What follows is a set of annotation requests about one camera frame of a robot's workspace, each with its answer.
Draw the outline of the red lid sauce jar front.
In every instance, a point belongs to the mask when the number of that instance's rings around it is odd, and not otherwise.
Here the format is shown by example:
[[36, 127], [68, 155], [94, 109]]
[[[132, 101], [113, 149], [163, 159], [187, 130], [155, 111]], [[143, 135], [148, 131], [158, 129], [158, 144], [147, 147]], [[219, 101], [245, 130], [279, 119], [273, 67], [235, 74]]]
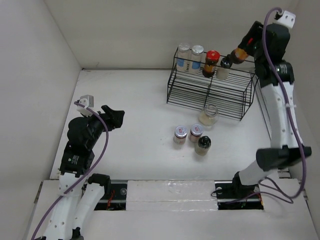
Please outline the red lid sauce jar front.
[[248, 57], [249, 54], [247, 46], [238, 46], [230, 53], [231, 61], [237, 65], [242, 64]]

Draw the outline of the red lid dark sauce jar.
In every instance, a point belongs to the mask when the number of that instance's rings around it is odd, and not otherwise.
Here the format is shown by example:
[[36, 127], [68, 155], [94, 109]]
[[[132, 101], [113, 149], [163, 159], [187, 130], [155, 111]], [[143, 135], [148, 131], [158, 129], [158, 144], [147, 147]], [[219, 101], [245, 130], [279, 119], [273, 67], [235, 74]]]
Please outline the red lid dark sauce jar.
[[205, 64], [202, 69], [202, 74], [206, 78], [211, 78], [215, 73], [215, 68], [217, 63], [219, 62], [221, 55], [216, 50], [209, 50], [205, 56]]

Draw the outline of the black cap white powder bottle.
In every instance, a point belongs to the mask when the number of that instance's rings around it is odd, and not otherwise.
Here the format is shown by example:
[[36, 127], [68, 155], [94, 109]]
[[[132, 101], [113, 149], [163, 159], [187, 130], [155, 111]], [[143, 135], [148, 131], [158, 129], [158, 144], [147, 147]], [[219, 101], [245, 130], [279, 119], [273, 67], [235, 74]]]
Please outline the black cap white powder bottle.
[[220, 61], [220, 67], [217, 68], [216, 77], [219, 80], [226, 80], [229, 75], [229, 72], [231, 70], [232, 65], [233, 65], [233, 62], [232, 62], [230, 54], [223, 57]]

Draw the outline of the tall jar blue label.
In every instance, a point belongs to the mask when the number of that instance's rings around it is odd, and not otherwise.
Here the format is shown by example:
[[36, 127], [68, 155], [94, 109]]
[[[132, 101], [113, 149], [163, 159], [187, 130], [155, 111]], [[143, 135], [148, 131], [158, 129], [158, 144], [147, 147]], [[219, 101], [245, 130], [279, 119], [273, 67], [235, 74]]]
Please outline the tall jar blue label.
[[184, 72], [187, 70], [189, 53], [190, 45], [185, 42], [180, 43], [176, 54], [176, 69], [178, 71]]
[[197, 74], [201, 67], [202, 56], [204, 52], [204, 47], [202, 45], [194, 45], [191, 48], [189, 69], [191, 74]]

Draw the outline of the silver lid jar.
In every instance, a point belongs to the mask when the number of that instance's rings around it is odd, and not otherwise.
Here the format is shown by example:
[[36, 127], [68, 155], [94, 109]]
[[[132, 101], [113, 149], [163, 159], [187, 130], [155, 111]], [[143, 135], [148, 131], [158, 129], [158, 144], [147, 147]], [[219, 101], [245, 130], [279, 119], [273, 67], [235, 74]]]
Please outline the silver lid jar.
[[174, 131], [173, 141], [176, 144], [182, 145], [186, 142], [187, 135], [188, 135], [187, 128], [183, 125], [179, 125], [176, 127]]
[[189, 140], [196, 143], [203, 134], [203, 126], [200, 124], [194, 124], [190, 128]]

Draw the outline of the clear glass jar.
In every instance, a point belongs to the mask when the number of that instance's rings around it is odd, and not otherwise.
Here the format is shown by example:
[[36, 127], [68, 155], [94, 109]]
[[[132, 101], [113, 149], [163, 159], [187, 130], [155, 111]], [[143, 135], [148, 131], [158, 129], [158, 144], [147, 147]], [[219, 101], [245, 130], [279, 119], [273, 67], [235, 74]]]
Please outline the clear glass jar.
[[213, 127], [219, 120], [220, 114], [218, 108], [213, 104], [206, 105], [198, 116], [198, 120], [205, 127]]

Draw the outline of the black cap spice bottle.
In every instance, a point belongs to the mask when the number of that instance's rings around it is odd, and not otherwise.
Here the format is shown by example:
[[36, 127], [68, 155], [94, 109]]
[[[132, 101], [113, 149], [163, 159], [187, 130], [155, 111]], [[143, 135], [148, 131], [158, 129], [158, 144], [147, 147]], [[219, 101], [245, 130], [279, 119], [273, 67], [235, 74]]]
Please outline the black cap spice bottle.
[[211, 139], [207, 135], [202, 136], [199, 138], [194, 150], [198, 155], [205, 156], [208, 153], [211, 144]]

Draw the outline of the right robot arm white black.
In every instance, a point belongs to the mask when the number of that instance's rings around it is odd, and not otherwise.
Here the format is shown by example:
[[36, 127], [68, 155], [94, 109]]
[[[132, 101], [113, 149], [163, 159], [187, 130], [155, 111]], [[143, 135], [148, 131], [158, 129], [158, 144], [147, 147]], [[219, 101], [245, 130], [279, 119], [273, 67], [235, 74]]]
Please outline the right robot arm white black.
[[273, 171], [298, 163], [302, 164], [302, 180], [298, 192], [292, 197], [298, 197], [305, 186], [306, 160], [312, 155], [312, 149], [303, 144], [299, 134], [293, 101], [294, 71], [292, 65], [283, 59], [291, 37], [291, 27], [292, 24], [286, 26], [255, 21], [238, 47], [231, 52], [235, 64], [241, 64], [249, 56], [254, 58], [255, 74], [271, 126], [270, 147], [259, 148], [255, 160], [232, 179], [231, 191], [240, 199], [255, 195], [255, 187]]

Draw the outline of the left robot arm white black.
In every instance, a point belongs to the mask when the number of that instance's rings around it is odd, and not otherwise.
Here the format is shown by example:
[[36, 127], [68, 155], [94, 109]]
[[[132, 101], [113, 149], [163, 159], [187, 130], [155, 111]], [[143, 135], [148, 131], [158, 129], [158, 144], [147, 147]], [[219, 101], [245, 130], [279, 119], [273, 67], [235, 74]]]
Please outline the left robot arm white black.
[[41, 240], [82, 240], [85, 224], [99, 200], [112, 193], [110, 177], [92, 173], [104, 156], [101, 153], [94, 160], [93, 148], [102, 133], [122, 126], [125, 111], [103, 105], [101, 111], [95, 112], [80, 102], [75, 105], [81, 116], [68, 124], [68, 141], [59, 167], [58, 197], [36, 227], [40, 229], [44, 220], [49, 219]]

